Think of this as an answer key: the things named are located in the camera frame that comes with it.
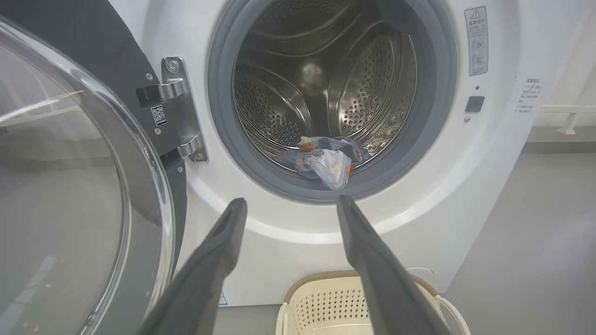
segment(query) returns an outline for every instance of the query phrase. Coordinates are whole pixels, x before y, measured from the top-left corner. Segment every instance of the gray rubber gasket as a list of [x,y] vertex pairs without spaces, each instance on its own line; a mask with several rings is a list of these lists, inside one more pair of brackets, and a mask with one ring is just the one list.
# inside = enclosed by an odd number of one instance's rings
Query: gray rubber gasket
[[439,0],[379,0],[384,19],[412,37],[418,66],[417,96],[408,120],[374,160],[355,170],[341,191],[326,189],[283,170],[250,142],[237,117],[232,76],[240,46],[251,25],[273,0],[236,0],[224,11],[213,37],[207,90],[213,121],[240,167],[271,191],[308,203],[334,203],[341,194],[361,198],[393,184],[427,152],[451,109],[457,79],[457,53],[449,18]]

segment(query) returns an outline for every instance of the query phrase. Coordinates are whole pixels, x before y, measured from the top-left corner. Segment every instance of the sticker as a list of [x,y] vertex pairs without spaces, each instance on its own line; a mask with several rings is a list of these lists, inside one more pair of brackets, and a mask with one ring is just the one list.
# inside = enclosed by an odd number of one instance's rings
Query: sticker
[[521,94],[516,104],[516,113],[531,113],[536,105],[536,101],[540,98],[542,85],[540,79],[528,78],[521,89]]
[[167,123],[166,115],[163,113],[163,105],[151,107],[151,114],[156,126],[165,125]]
[[221,291],[219,295],[219,306],[228,306],[228,302],[225,300],[224,291]]
[[488,22],[486,7],[465,10],[465,25],[468,28],[470,50],[470,76],[488,71]]

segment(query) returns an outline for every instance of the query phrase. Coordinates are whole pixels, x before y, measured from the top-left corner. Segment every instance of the patterned cloth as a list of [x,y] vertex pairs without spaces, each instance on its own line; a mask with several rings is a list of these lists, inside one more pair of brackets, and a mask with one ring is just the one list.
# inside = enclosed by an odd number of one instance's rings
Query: patterned cloth
[[302,136],[298,147],[278,153],[275,161],[306,178],[320,179],[331,190],[346,187],[352,169],[371,157],[348,137]]

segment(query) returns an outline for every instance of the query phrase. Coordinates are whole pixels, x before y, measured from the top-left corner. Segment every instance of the qr code sticker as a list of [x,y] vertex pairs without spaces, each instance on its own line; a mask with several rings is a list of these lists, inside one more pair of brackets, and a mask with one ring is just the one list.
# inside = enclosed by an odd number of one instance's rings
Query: qr code sticker
[[167,123],[166,115],[163,113],[163,105],[152,107],[151,114],[153,114],[153,120],[155,120],[156,126],[159,127]]

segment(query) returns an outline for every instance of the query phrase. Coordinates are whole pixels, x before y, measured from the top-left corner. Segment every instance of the washing machine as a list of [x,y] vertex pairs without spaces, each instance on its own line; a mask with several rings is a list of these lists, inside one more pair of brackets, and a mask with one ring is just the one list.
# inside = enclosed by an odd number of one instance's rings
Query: washing machine
[[[132,332],[238,197],[220,305],[350,269],[339,195],[444,292],[586,4],[5,1],[0,330]],[[302,136],[371,157],[331,191],[274,159]]]

